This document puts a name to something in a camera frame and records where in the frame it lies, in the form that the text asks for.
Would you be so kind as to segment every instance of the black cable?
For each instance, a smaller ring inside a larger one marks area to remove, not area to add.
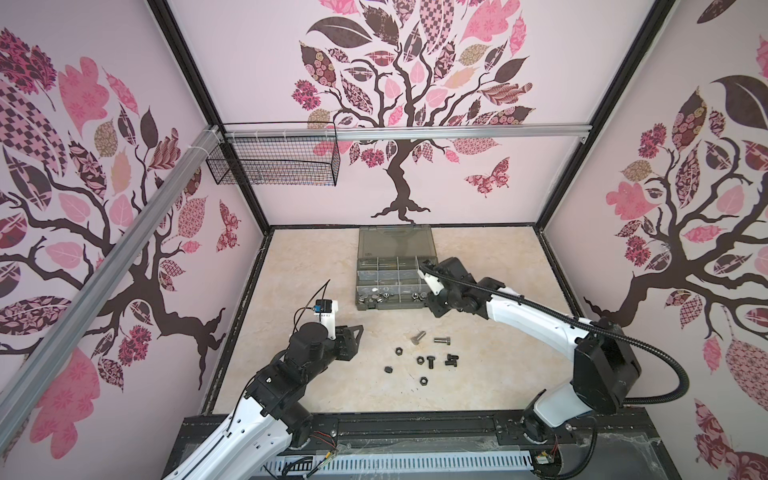
[[[592,440],[589,443],[589,450],[587,450],[587,456],[585,456],[581,462],[579,462],[578,466],[571,470],[568,473],[558,474],[558,475],[539,475],[540,472],[537,472],[534,470],[534,474],[541,478],[541,480],[568,480],[569,478],[573,478],[576,475],[582,473],[585,468],[587,468],[587,465],[589,465],[589,461],[592,460],[592,455],[594,454],[594,446],[598,443],[598,421],[594,420],[594,428],[592,429]]]
[[[461,280],[457,280],[453,277],[443,275],[442,273],[435,272],[432,269],[426,268],[425,266],[419,266],[422,270],[422,272],[427,273],[432,276],[436,276],[440,280],[448,280],[449,282],[453,282],[457,285],[463,285],[468,286],[470,288],[474,288],[475,290],[480,290],[481,292],[490,293],[491,295],[500,296],[502,298],[506,298],[507,300],[512,300],[513,302],[517,302],[526,306],[530,306],[531,308],[535,308],[541,312],[546,313],[547,315],[553,316],[554,318],[567,323],[570,326],[574,326],[576,328],[580,328],[582,330],[587,330],[590,333],[594,333],[597,335],[606,336],[608,338],[618,340],[619,342],[625,342],[629,343],[632,346],[636,346],[637,348],[643,349],[646,352],[649,352],[663,361],[665,361],[666,364],[668,364],[672,370],[675,371],[677,374],[677,378],[679,380],[679,383],[677,385],[677,388],[669,393],[666,393],[664,395],[656,395],[656,396],[647,396],[647,397],[627,397],[623,401],[623,405],[651,405],[656,403],[667,403],[672,402],[673,400],[677,400],[681,398],[683,395],[686,394],[688,391],[688,388],[690,387],[690,380],[688,379],[688,374],[686,373],[683,366],[677,362],[674,358],[663,352],[662,350],[656,348],[655,346],[649,345],[648,343],[645,343],[641,340],[634,339],[630,336],[621,335],[619,333],[613,333],[609,332],[605,329],[602,329],[598,326],[594,326],[591,323],[582,323],[579,322],[576,319],[572,319],[569,316],[563,315],[562,313],[553,310],[551,308],[547,308],[546,306],[539,305],[536,302],[532,302],[523,296],[517,296],[517,295],[511,295],[510,293],[501,292],[498,290],[493,290],[490,288],[486,288],[484,286],[479,286],[474,283],[464,282]]]

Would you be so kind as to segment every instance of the black wire mesh basket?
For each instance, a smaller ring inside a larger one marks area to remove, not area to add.
[[[210,153],[208,168],[217,184],[336,186],[341,158],[332,122],[224,125],[258,130],[235,130]]]

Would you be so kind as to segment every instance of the marble floor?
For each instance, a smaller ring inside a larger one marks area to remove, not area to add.
[[[477,280],[490,276],[564,313],[568,305],[530,227],[434,228],[439,260],[458,257]],[[510,326],[451,311],[358,311],[354,305],[357,229],[277,230],[237,340],[214,413],[232,410],[245,382],[286,348],[293,312],[331,279],[326,298],[339,301],[336,325],[365,327],[351,362],[334,362],[306,388],[310,412],[523,409],[544,388],[571,375],[551,347]],[[426,330],[418,346],[409,338]],[[450,336],[451,346],[432,337]],[[405,351],[395,354],[396,347]],[[458,368],[445,366],[447,353]],[[437,357],[435,368],[417,356]],[[394,371],[386,373],[385,366]],[[427,386],[419,378],[429,379]]]

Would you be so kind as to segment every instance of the hex bolt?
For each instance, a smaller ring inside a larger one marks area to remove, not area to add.
[[[419,344],[419,340],[424,338],[424,335],[426,335],[426,334],[427,334],[427,332],[422,330],[421,332],[417,333],[415,336],[411,337],[411,343],[413,343],[414,345],[418,345]]]

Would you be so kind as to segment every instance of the white vented panel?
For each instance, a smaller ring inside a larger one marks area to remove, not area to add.
[[[301,455],[278,457],[266,463],[274,475],[279,475],[283,466],[295,462]],[[324,455],[315,455],[308,462],[291,471],[290,475],[307,473],[320,463]],[[446,452],[446,453],[387,453],[373,455],[339,455],[315,475],[362,474],[362,473],[419,473],[419,472],[508,472],[511,470],[532,470],[531,454],[528,451],[509,452]],[[258,476],[269,474],[262,468]]]

